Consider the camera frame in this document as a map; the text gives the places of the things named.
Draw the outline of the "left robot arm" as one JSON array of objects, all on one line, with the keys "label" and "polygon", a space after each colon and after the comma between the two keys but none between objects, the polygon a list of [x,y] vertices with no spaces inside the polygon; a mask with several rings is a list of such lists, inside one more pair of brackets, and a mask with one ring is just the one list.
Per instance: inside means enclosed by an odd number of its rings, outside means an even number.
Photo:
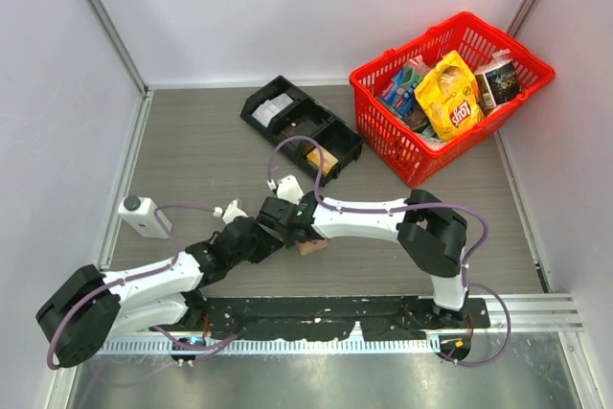
[{"label": "left robot arm", "polygon": [[248,261],[259,263],[283,247],[252,217],[238,217],[209,239],[173,257],[133,269],[77,269],[35,316],[49,341],[52,370],[77,366],[105,342],[137,329],[177,324],[197,329],[204,320],[199,290]]}]

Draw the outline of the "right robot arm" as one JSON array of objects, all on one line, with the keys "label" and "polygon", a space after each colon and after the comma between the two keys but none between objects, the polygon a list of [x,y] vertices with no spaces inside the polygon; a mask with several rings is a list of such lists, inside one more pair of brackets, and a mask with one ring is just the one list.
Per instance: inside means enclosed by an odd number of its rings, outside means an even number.
[{"label": "right robot arm", "polygon": [[467,315],[462,268],[467,222],[432,193],[413,190],[407,198],[387,202],[347,202],[310,192],[293,203],[276,195],[264,200],[257,222],[287,247],[336,238],[396,243],[430,276],[436,322],[452,328]]}]

